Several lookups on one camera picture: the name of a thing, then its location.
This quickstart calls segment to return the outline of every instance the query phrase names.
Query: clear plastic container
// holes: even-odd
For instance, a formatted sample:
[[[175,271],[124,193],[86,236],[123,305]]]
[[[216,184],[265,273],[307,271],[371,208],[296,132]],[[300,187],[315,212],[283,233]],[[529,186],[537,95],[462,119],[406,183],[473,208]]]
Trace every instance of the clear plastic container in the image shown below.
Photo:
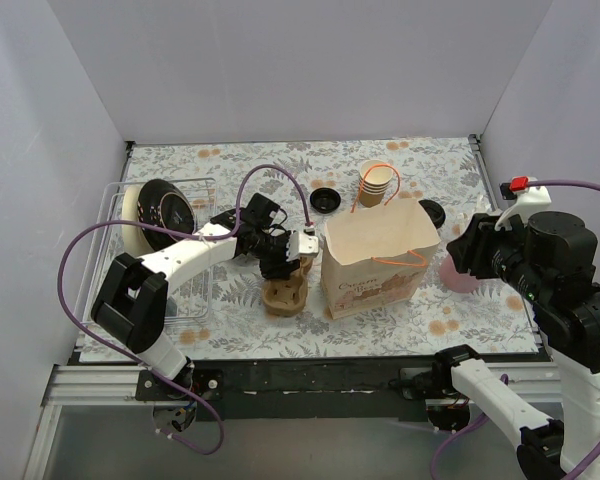
[[[193,208],[198,228],[216,214],[217,183],[213,178],[170,180],[185,195]],[[130,185],[145,182],[116,182],[107,185],[100,204],[98,223],[120,219],[124,192]],[[89,312],[95,296],[104,281],[111,261],[123,253],[120,225],[98,229],[94,232],[91,249],[82,278],[76,316],[90,323]],[[207,269],[185,282],[167,301],[165,323],[189,322],[202,318],[209,312],[211,303],[212,270]]]

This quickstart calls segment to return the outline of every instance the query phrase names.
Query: paper bag handle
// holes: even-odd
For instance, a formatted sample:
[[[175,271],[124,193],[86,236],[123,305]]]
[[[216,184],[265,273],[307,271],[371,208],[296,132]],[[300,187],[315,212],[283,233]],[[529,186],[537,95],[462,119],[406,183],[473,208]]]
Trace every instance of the paper bag handle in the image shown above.
[[[422,262],[420,262],[420,263],[392,262],[391,260],[382,260],[381,258],[378,258],[378,257],[371,257],[371,260],[378,262],[378,263],[385,263],[387,265],[398,265],[400,267],[425,268],[425,267],[429,266],[429,262],[427,262],[427,259],[424,258],[419,253],[416,253],[413,250],[409,250],[407,253],[410,253],[414,257],[418,257],[420,260],[422,260]]]
[[[395,174],[398,176],[398,188],[396,189],[394,194],[389,197],[389,200],[387,200],[384,204],[386,205],[391,200],[393,200],[393,197],[395,197],[398,194],[398,192],[400,191],[400,172],[398,172],[398,170],[396,170],[396,168],[393,165],[389,165],[388,163],[381,163],[379,165],[374,165],[369,170],[367,170],[367,173],[365,173],[364,177],[362,177],[362,181],[360,182],[360,187],[358,188],[358,196],[353,201],[353,206],[351,207],[351,213],[356,211],[356,205],[358,204],[358,200],[360,199],[360,195],[362,194],[362,187],[364,185],[364,181],[367,179],[367,175],[369,175],[371,170],[373,170],[374,168],[379,168],[379,167],[388,167],[391,170],[393,170],[395,172]]]

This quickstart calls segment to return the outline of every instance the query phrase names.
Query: white backdrop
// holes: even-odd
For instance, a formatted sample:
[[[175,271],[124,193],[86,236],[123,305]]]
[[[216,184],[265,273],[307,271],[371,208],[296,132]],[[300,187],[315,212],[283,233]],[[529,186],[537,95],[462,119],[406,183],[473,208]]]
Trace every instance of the white backdrop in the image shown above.
[[[600,0],[554,0],[483,141],[494,183],[524,174],[600,183]],[[600,193],[550,193],[598,235],[600,281]]]
[[[124,143],[44,0],[0,0],[0,480],[21,478],[54,363],[77,330],[56,271]],[[88,242],[67,278],[76,297]]]
[[[139,143],[481,133],[550,0],[49,0]]]

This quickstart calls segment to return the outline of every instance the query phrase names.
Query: paper bag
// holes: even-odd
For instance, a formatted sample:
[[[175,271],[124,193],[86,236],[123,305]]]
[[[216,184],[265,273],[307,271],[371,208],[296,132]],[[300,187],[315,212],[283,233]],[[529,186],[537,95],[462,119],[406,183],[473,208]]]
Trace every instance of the paper bag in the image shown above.
[[[411,198],[343,212],[324,232],[321,283],[333,318],[410,299],[440,243]]]

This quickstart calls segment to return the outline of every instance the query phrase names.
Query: stacked paper cups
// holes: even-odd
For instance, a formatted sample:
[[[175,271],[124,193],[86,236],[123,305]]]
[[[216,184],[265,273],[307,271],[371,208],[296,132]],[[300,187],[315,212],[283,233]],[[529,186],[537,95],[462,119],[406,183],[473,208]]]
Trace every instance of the stacked paper cups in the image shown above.
[[[382,165],[385,162],[379,160],[367,160],[360,165],[360,203],[365,207],[375,207],[384,197],[384,193],[389,187],[389,182],[393,176],[393,170],[387,167],[374,168],[369,172],[367,178],[364,178],[367,171],[374,165]]]

